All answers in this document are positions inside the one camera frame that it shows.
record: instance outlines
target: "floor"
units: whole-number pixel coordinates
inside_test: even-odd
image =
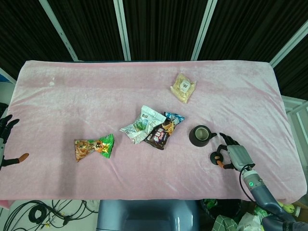
[[[42,200],[45,204],[50,205],[51,206],[51,200]],[[58,210],[61,209],[62,207],[64,207],[70,200],[61,200],[58,203],[58,206],[56,207]],[[10,213],[12,213],[19,205],[25,203],[27,201],[15,201],[10,210],[7,209],[3,209],[1,212],[1,208],[0,208],[0,230],[3,230],[4,228],[4,224],[9,216]],[[87,200],[87,207],[92,210],[92,211],[98,211],[98,207],[99,207],[99,201],[97,200]],[[81,205],[81,201],[80,200],[72,200],[63,210],[61,210],[61,213],[64,213],[64,215],[71,215],[74,214],[78,208]],[[27,231],[32,227],[30,230],[32,231],[95,231],[96,230],[96,222],[97,222],[97,213],[92,213],[91,215],[89,215],[86,218],[83,218],[81,220],[73,220],[68,222],[68,224],[66,224],[64,227],[58,229],[53,227],[52,225],[44,225],[44,226],[40,226],[37,227],[37,225],[35,223],[31,223],[29,221],[28,218],[28,211],[27,209],[29,209],[32,206],[32,204],[28,204],[26,205],[16,216],[16,218],[14,219],[14,221],[12,222],[11,227],[8,229],[8,231]],[[86,216],[88,215],[90,212],[88,210],[85,209],[85,211],[82,213],[83,211],[82,207],[79,212],[73,216],[79,216],[80,214],[82,214],[82,216]],[[59,219],[59,218],[55,218],[52,221],[52,224],[55,226],[62,226],[63,224],[63,220]]]

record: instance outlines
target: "pink tablecloth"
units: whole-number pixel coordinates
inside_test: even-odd
[[[197,81],[183,104],[170,86],[182,72]],[[120,128],[141,106],[186,117],[164,151],[131,143]],[[242,198],[238,172],[213,165],[209,155],[223,139],[193,146],[199,124],[244,145],[277,199],[307,192],[273,69],[268,63],[204,61],[165,63],[26,62],[9,113],[20,122],[6,158],[30,153],[0,172],[0,199]],[[75,161],[74,139],[115,135],[110,159],[92,153]]]

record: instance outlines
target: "dark wall panel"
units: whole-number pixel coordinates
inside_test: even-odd
[[[198,59],[269,62],[307,20],[307,0],[219,0]]]
[[[112,0],[48,0],[78,59],[124,60]]]
[[[282,95],[308,100],[308,35],[274,68]]]
[[[38,0],[0,0],[0,67],[17,79],[27,60],[72,58]]]
[[[124,0],[132,60],[190,60],[206,0]]]

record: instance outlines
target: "plastic packet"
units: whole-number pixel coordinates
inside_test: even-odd
[[[195,85],[196,82],[191,82],[185,75],[180,73],[170,89],[181,102],[187,103],[188,98],[194,91]]]
[[[156,126],[162,124],[165,119],[166,117],[162,114],[144,105],[141,108],[139,118],[133,124],[121,128],[120,131],[127,134],[133,143],[140,143]]]
[[[144,140],[155,148],[163,150],[167,139],[172,134],[174,128],[185,118],[181,115],[165,112],[166,120],[163,124],[157,126],[150,135]]]
[[[110,158],[115,140],[113,134],[99,138],[98,140],[75,140],[75,156],[79,162],[90,153],[97,151],[102,156]]]

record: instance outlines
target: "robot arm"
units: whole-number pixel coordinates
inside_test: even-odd
[[[288,214],[277,203],[273,195],[270,193],[262,178],[258,175],[257,171],[252,168],[255,166],[250,158],[247,150],[241,146],[237,141],[233,140],[230,136],[223,133],[220,135],[224,138],[227,145],[220,145],[216,152],[211,154],[211,161],[216,165],[220,165],[224,169],[236,169],[240,172],[239,180],[241,177],[250,193],[256,200],[256,203],[263,209],[269,211],[271,216],[265,217],[262,220],[262,225],[267,231],[283,231],[292,230],[290,227],[296,227],[296,230],[307,230],[308,224],[302,222],[295,222],[295,219]],[[224,165],[222,163],[223,157],[220,153],[221,150],[226,150],[231,159],[231,164]]]

